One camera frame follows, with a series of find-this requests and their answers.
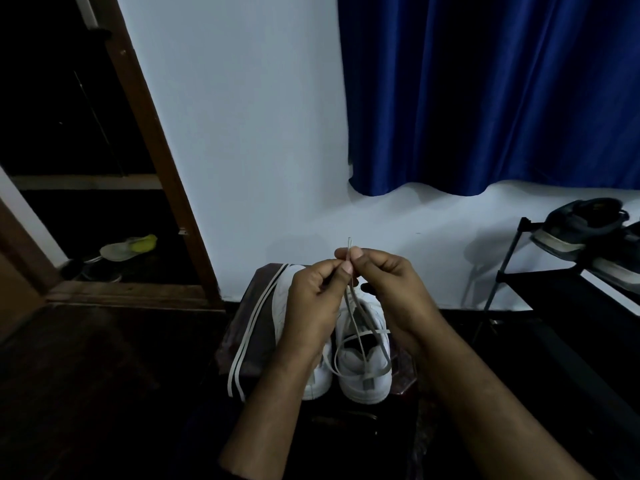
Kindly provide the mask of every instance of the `white wall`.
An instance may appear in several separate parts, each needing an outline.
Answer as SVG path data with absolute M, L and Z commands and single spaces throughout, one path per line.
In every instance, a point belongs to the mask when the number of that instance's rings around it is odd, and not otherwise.
M 118 0 L 222 295 L 267 262 L 331 257 L 348 236 L 411 259 L 441 306 L 475 307 L 521 216 L 637 192 L 503 182 L 458 197 L 405 185 L 364 197 L 347 183 L 335 0 Z M 532 244 L 511 270 L 558 263 Z M 523 306 L 502 290 L 496 308 Z
M 22 224 L 22 227 L 39 245 L 45 256 L 53 263 L 53 266 L 59 267 L 67 262 L 67 256 L 65 256 L 58 243 L 53 239 L 47 228 L 44 227 L 44 224 L 30 208 L 2 167 L 0 167 L 0 200 L 11 210 L 18 222 Z

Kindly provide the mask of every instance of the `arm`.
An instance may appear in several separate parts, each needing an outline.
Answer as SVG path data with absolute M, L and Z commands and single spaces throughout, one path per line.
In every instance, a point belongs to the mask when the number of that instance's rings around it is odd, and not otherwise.
M 330 259 L 294 275 L 280 342 L 220 453 L 225 470 L 251 480 L 282 478 L 305 385 L 335 327 L 352 271 L 350 263 Z
M 345 256 L 346 250 L 336 250 Z M 414 357 L 450 412 L 476 465 L 490 479 L 588 479 L 444 320 L 409 261 L 351 249 L 396 341 Z

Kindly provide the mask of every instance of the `left hand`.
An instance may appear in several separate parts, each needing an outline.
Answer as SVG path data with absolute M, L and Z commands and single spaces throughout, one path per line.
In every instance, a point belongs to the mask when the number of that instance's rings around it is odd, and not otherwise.
M 305 351 L 311 357 L 319 355 L 335 328 L 340 302 L 352 275 L 353 265 L 341 259 L 320 261 L 297 272 L 289 288 L 278 347 Z

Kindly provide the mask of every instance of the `hand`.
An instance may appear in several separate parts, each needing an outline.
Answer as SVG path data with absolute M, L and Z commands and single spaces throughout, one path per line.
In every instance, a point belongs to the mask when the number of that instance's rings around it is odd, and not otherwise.
M 335 328 L 352 274 L 351 263 L 341 259 L 320 261 L 294 274 L 278 347 L 309 352 L 313 357 L 321 354 Z
M 424 287 L 411 263 L 400 256 L 373 249 L 347 248 L 335 250 L 338 259 L 350 259 L 354 276 L 369 282 L 362 290 L 374 294 L 385 313 L 391 334 L 398 345 L 411 355 L 420 354 L 417 337 L 424 333 L 428 320 L 438 315 L 438 307 Z

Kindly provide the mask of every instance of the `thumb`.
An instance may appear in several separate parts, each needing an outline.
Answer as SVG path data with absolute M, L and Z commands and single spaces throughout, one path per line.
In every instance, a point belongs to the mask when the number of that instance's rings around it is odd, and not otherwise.
M 347 289 L 347 285 L 353 279 L 353 265 L 345 261 L 335 270 L 329 286 L 327 286 L 325 293 L 334 295 L 336 298 L 341 299 L 344 291 Z
M 351 248 L 349 255 L 356 271 L 366 281 L 370 282 L 374 288 L 383 284 L 386 273 L 376 266 L 362 249 L 354 246 Z

